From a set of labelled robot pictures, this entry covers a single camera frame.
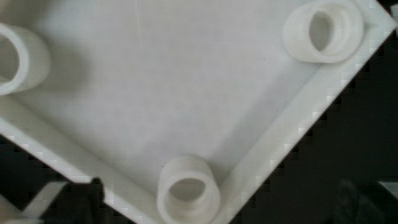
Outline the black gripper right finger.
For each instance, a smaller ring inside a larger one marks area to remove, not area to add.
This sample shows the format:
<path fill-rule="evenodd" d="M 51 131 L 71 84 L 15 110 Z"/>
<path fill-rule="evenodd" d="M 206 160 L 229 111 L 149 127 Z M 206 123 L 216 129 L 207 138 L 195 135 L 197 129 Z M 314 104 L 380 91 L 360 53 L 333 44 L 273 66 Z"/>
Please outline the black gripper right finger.
<path fill-rule="evenodd" d="M 341 180 L 332 224 L 398 224 L 398 192 L 385 182 Z"/>

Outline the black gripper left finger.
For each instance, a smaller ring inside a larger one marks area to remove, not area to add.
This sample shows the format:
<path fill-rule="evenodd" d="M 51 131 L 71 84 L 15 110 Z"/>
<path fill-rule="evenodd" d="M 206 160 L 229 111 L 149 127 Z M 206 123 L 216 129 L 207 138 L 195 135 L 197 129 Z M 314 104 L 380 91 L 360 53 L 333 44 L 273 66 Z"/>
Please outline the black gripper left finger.
<path fill-rule="evenodd" d="M 49 182 L 23 209 L 21 217 L 37 224 L 110 224 L 103 200 L 99 178 L 87 183 Z"/>

